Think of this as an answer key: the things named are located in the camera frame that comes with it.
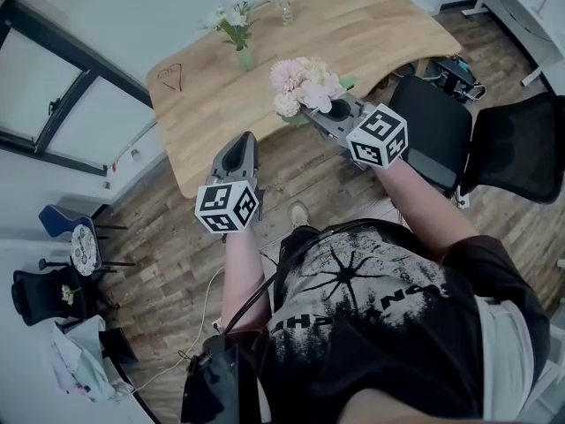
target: pink flower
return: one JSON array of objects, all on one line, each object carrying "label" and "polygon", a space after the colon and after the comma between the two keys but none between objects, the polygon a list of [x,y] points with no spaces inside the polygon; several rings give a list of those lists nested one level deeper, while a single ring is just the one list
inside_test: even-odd
[{"label": "pink flower", "polygon": [[309,109],[319,109],[322,113],[332,110],[329,98],[331,88],[324,87],[311,80],[304,80],[300,87],[295,89],[294,96]]},{"label": "pink flower", "polygon": [[271,83],[277,93],[292,91],[303,78],[303,67],[296,60],[278,61],[271,68]]}]

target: glass bottle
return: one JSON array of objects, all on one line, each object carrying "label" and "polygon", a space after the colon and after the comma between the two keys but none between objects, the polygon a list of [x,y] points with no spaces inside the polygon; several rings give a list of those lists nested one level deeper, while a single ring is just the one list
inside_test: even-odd
[{"label": "glass bottle", "polygon": [[286,27],[292,23],[292,10],[289,0],[278,0],[282,10],[282,24]]}]

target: wooden desk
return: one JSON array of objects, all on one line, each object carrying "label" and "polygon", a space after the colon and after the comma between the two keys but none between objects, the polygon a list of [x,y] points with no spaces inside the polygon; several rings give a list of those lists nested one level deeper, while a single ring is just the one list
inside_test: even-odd
[{"label": "wooden desk", "polygon": [[[214,32],[147,75],[160,132],[186,198],[196,195],[215,155],[233,137],[251,131],[261,140],[285,126],[273,112],[269,78],[279,59],[318,55],[340,77],[358,76],[352,93],[363,97],[403,64],[461,49],[410,0],[290,0],[290,5],[292,26],[283,26],[275,4],[255,12],[260,21],[249,45],[257,67],[251,72],[237,66],[233,46],[222,42],[227,35]],[[182,65],[182,93],[157,78],[174,63]]]}]

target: graphic print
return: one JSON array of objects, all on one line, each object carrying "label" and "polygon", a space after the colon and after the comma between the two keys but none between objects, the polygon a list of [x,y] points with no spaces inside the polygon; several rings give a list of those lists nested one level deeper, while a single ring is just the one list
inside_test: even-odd
[{"label": "graphic print", "polygon": [[428,295],[448,296],[441,266],[389,242],[376,229],[344,232],[307,252],[287,275],[284,305],[269,323],[277,358],[305,359],[322,347],[336,315],[402,330],[430,306]]}]

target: black and white cube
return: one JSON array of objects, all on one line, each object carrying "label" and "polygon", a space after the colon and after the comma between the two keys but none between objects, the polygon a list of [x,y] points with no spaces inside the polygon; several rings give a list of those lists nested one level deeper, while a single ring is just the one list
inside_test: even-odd
[{"label": "black and white cube", "polygon": [[408,147],[406,119],[383,103],[347,135],[356,162],[388,166]]},{"label": "black and white cube", "polygon": [[204,185],[198,189],[195,215],[210,232],[240,232],[259,206],[246,180]]}]

